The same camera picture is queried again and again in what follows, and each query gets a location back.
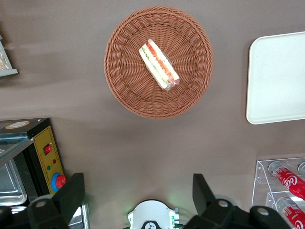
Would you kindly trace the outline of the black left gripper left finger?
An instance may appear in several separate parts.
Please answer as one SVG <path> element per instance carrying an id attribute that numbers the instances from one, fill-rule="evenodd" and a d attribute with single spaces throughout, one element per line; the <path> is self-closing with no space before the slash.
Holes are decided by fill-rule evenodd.
<path id="1" fill-rule="evenodd" d="M 51 198 L 35 199 L 25 210 L 13 214 L 8 206 L 0 208 L 2 229 L 67 229 L 85 197 L 84 174 L 75 173 Z"/>

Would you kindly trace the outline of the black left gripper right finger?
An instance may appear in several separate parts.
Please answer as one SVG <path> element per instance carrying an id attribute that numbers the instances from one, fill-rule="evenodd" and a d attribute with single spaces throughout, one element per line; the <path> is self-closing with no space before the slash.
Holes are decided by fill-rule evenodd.
<path id="1" fill-rule="evenodd" d="M 202 174 L 193 175 L 193 202 L 197 211 L 185 229 L 289 229 L 272 208 L 251 207 L 249 212 L 223 198 L 216 198 Z"/>

